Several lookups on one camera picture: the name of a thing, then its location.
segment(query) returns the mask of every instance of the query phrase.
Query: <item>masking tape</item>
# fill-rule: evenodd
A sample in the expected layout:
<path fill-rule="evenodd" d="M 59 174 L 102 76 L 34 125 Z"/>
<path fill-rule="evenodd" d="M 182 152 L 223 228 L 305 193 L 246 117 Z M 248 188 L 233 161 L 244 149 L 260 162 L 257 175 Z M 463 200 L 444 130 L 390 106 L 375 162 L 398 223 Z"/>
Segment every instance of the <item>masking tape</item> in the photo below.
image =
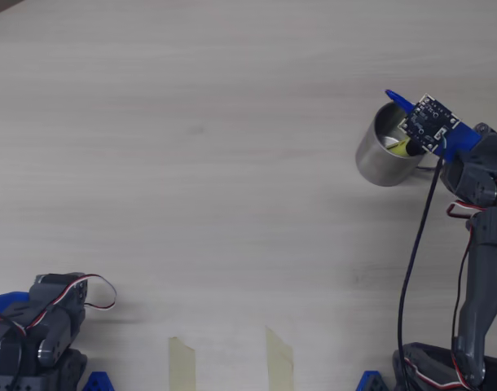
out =
<path fill-rule="evenodd" d="M 266 362 L 269 391 L 293 391 L 294 361 L 292 347 L 266 328 Z"/>
<path fill-rule="evenodd" d="M 170 391 L 196 391 L 196 353 L 178 338 L 169 339 Z"/>

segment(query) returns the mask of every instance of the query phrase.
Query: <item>blue clip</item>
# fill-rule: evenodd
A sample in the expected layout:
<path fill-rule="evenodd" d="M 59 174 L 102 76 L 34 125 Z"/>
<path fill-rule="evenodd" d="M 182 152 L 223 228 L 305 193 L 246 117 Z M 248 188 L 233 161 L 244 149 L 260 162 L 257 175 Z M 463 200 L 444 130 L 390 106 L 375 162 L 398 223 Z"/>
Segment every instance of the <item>blue clip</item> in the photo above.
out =
<path fill-rule="evenodd" d="M 365 371 L 356 391 L 388 391 L 378 371 Z"/>
<path fill-rule="evenodd" d="M 115 391 L 106 372 L 93 372 L 82 391 Z"/>
<path fill-rule="evenodd" d="M 410 114 L 415 105 L 401 95 L 386 90 L 385 93 L 390 99 L 394 101 L 406 114 Z M 444 154 L 445 161 L 452 161 L 453 156 L 457 151 L 471 151 L 475 147 L 482 136 L 467 126 L 465 123 L 460 122 L 456 128 L 446 134 L 446 152 Z M 442 153 L 442 145 L 435 150 L 435 155 L 440 156 Z"/>
<path fill-rule="evenodd" d="M 27 292 L 10 292 L 0 295 L 0 313 L 10 306 L 14 301 L 29 301 L 29 293 Z"/>

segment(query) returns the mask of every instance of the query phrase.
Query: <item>black cable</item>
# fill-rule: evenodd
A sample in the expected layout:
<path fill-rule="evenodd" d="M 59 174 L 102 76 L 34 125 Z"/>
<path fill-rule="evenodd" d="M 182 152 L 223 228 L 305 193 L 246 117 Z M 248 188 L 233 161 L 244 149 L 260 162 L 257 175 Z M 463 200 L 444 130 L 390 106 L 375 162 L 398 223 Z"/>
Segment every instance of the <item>black cable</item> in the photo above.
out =
<path fill-rule="evenodd" d="M 16 335 L 20 341 L 20 349 L 19 349 L 19 361 L 17 363 L 17 371 L 13 375 L 13 380 L 11 381 L 9 387 L 5 390 L 14 391 L 17 382 L 19 381 L 20 373 L 22 372 L 22 354 L 24 354 L 24 336 L 22 335 L 22 331 L 15 324 L 13 320 L 8 318 L 6 315 L 0 314 L 0 323 L 6 324 Z"/>
<path fill-rule="evenodd" d="M 423 165 L 417 165 L 416 168 L 419 171 L 426 171 L 426 172 L 429 172 L 429 173 L 432 173 L 436 169 L 436 167 L 426 167 L 426 166 L 423 166 Z"/>
<path fill-rule="evenodd" d="M 413 264 L 415 263 L 417 250 L 419 249 L 419 243 L 422 237 L 422 232 L 424 231 L 424 225 L 426 224 L 426 219 L 428 218 L 429 206 L 431 205 L 433 193 L 435 192 L 435 187 L 437 186 L 438 175 L 441 172 L 443 157 L 444 152 L 442 152 L 442 154 L 438 158 L 437 166 L 435 167 L 435 172 L 433 173 L 433 179 L 431 181 L 431 186 L 429 187 L 428 196 L 426 197 L 426 205 L 424 206 L 424 212 L 422 213 L 422 218 L 420 219 L 419 230 L 417 231 L 417 236 L 415 237 L 415 243 L 413 244 L 413 249 L 411 250 L 410 261 L 408 262 L 406 276 L 404 277 L 404 283 L 402 284 L 401 297 L 398 303 L 397 344 L 402 376 L 404 378 L 404 387 L 406 388 L 406 391 L 410 391 L 410 383 L 408 381 L 406 363 L 404 361 L 404 349 L 402 348 L 402 316 L 404 314 L 404 300 L 406 299 L 408 283 L 410 282 L 411 271 L 413 270 Z"/>

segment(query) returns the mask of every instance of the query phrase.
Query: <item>wooden table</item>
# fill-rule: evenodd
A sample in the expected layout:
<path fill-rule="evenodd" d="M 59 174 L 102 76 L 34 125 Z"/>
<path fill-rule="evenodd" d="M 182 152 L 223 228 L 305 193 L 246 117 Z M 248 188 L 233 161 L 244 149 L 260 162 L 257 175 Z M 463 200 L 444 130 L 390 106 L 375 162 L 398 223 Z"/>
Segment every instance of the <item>wooden table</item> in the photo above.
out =
<path fill-rule="evenodd" d="M 365 182 L 354 151 L 391 88 L 497 129 L 497 0 L 26 0 L 0 14 L 0 293 L 100 273 L 76 347 L 119 390 L 391 383 L 398 294 L 429 188 Z M 449 345 L 467 232 L 438 188 L 405 340 Z M 104 302 L 107 291 L 91 286 Z M 497 320 L 487 351 L 497 354 Z"/>

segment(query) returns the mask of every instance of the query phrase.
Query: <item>red and white wire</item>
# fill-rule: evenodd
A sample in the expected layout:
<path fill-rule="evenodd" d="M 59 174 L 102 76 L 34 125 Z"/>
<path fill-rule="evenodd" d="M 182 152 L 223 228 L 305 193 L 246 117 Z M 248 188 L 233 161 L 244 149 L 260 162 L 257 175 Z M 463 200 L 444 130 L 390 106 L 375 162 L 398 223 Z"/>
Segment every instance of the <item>red and white wire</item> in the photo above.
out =
<path fill-rule="evenodd" d="M 459 366 L 457 365 L 457 361 L 455 360 L 455 355 L 451 354 L 451 361 L 453 361 L 453 366 L 455 367 L 455 372 L 457 373 L 457 376 L 459 377 L 459 381 L 462 384 L 462 386 L 465 389 L 471 390 L 471 387 L 469 387 L 468 382 L 464 379 L 462 376 L 462 373 L 460 372 Z"/>
<path fill-rule="evenodd" d="M 453 213 L 453 209 L 455 207 L 459 207 L 459 208 L 462 208 L 462 209 L 466 209 L 466 210 L 469 210 L 471 211 L 472 213 L 471 214 L 462 214 L 462 213 Z M 480 207 L 480 206 L 476 206 L 476 205 L 473 205 L 473 204 L 466 204 L 465 202 L 461 201 L 461 200 L 455 200 L 453 201 L 450 206 L 447 208 L 446 210 L 446 214 L 449 216 L 449 217 L 455 217 L 455 218 L 466 218 L 466 219 L 469 219 L 471 218 L 475 213 L 478 213 L 478 212 L 481 212 L 483 210 L 486 210 L 486 208 L 483 208 L 483 207 Z"/>
<path fill-rule="evenodd" d="M 415 374 L 417 375 L 417 377 L 419 379 L 421 379 L 422 381 L 424 381 L 426 384 L 431 385 L 435 389 L 458 389 L 458 388 L 469 389 L 465 384 L 463 384 L 460 381 L 460 374 L 459 374 L 459 372 L 457 372 L 457 376 L 459 377 L 459 381 L 452 381 L 450 383 L 440 384 L 440 383 L 437 383 L 435 380 L 430 379 L 425 374 L 421 373 L 419 371 L 419 368 L 417 367 L 417 365 L 415 365 L 413 362 L 411 362 L 409 358 L 405 357 L 404 361 L 406 362 L 406 364 L 408 364 L 411 367 L 411 369 L 413 369 L 413 371 L 415 372 Z"/>
<path fill-rule="evenodd" d="M 26 330 L 24 329 L 24 326 L 22 326 L 21 324 L 17 323 L 17 322 L 13 322 L 20 330 L 20 332 L 22 333 L 23 336 L 26 336 Z"/>
<path fill-rule="evenodd" d="M 107 311 L 110 310 L 112 307 L 114 307 L 115 304 L 117 303 L 117 290 L 115 289 L 115 287 L 113 287 L 112 284 L 101 275 L 83 275 L 82 277 L 75 279 L 72 283 L 66 286 L 66 288 L 64 288 L 64 290 L 60 293 L 60 295 L 56 299 L 54 299 L 50 304 L 48 304 L 48 306 L 26 327 L 26 329 L 30 329 L 32 327 L 37 326 L 46 316 L 47 309 L 50 305 L 59 304 L 68 295 L 69 291 L 72 288 L 74 288 L 75 286 L 77 286 L 77 284 L 81 282 L 87 281 L 88 279 L 102 279 L 107 285 L 109 285 L 109 287 L 111 287 L 111 289 L 114 291 L 115 296 L 110 305 L 100 306 L 91 303 L 85 303 L 85 306 L 101 311 Z"/>

